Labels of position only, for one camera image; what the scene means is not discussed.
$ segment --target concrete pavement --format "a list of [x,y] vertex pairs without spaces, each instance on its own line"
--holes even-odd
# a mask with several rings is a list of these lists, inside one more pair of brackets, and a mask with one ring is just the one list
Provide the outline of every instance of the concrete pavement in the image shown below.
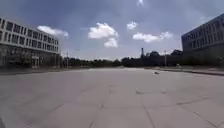
[[143,69],[0,76],[6,128],[223,128],[224,78]]

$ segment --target distant building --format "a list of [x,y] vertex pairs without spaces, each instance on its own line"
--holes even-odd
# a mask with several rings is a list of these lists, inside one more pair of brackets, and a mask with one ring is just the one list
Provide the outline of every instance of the distant building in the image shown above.
[[0,18],[0,67],[57,66],[59,56],[54,36]]
[[184,55],[202,62],[224,58],[224,14],[182,35]]
[[145,57],[144,48],[141,48],[141,58]]

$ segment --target glass window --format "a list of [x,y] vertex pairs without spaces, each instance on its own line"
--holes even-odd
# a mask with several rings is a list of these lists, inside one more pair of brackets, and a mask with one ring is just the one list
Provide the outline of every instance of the glass window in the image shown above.
[[28,29],[28,37],[32,37],[32,30]]
[[215,32],[215,24],[212,24],[212,31]]
[[0,40],[2,40],[2,31],[0,31]]
[[220,28],[220,23],[219,23],[219,21],[216,21],[216,22],[215,22],[215,27],[216,27],[216,29],[219,29],[219,28]]
[[221,31],[220,33],[219,33],[220,35],[220,40],[223,40],[223,32]]
[[25,38],[21,36],[19,38],[19,44],[24,45],[24,43],[25,43]]
[[38,33],[33,31],[33,38],[37,39],[38,38]]
[[1,26],[1,28],[4,29],[4,27],[5,27],[5,20],[2,20],[2,26]]
[[209,33],[212,32],[212,29],[211,29],[211,25],[210,24],[208,25],[208,32]]
[[12,43],[18,44],[18,39],[19,39],[19,36],[14,34],[12,35]]
[[8,35],[8,42],[11,42],[11,34]]
[[207,39],[208,39],[208,44],[210,44],[211,43],[210,36],[207,36]]
[[32,47],[34,47],[34,48],[37,47],[37,41],[36,40],[32,40]]
[[8,23],[7,23],[7,26],[6,26],[6,30],[8,30],[8,31],[12,31],[12,28],[13,28],[13,23],[8,22]]
[[217,34],[214,34],[214,41],[217,41]]
[[42,34],[40,34],[40,40],[42,40],[42,38],[43,38],[43,35],[42,35]]
[[47,42],[51,43],[51,38],[50,37],[47,37]]
[[15,24],[13,31],[16,32],[16,33],[20,33],[20,26]]
[[26,46],[29,46],[29,39],[26,39]]
[[37,46],[38,48],[41,48],[41,42],[38,42],[38,46]]
[[21,31],[20,31],[20,34],[23,34],[23,29],[24,29],[24,28],[22,27],[22,28],[21,28]]
[[24,32],[23,32],[23,34],[26,35],[26,28],[24,28]]
[[50,45],[49,44],[47,45],[47,50],[50,50]]
[[32,44],[32,41],[31,41],[31,39],[29,39],[29,46],[31,46],[31,44]]
[[211,41],[211,43],[214,41],[214,40],[213,40],[213,35],[212,35],[212,34],[210,35],[210,41]]
[[208,44],[208,40],[207,40],[207,36],[205,36],[205,44],[204,45],[207,45]]
[[47,36],[46,36],[46,35],[44,35],[44,41],[45,41],[45,42],[47,41]]
[[202,47],[202,46],[204,46],[205,45],[205,41],[204,41],[204,38],[202,38],[201,39],[201,46],[200,47]]
[[5,32],[4,41],[7,41],[8,32]]

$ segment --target blue sky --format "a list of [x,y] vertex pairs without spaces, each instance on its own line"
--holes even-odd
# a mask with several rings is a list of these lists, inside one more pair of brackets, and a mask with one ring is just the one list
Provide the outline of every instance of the blue sky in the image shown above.
[[224,12],[223,0],[0,0],[0,16],[60,38],[84,59],[181,49],[180,36]]

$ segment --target building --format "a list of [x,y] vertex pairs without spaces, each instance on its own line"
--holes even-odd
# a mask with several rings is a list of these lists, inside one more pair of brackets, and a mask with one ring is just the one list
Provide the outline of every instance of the building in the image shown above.
[[57,66],[59,57],[54,36],[0,18],[0,67]]
[[184,55],[202,63],[217,63],[224,58],[224,14],[182,35]]

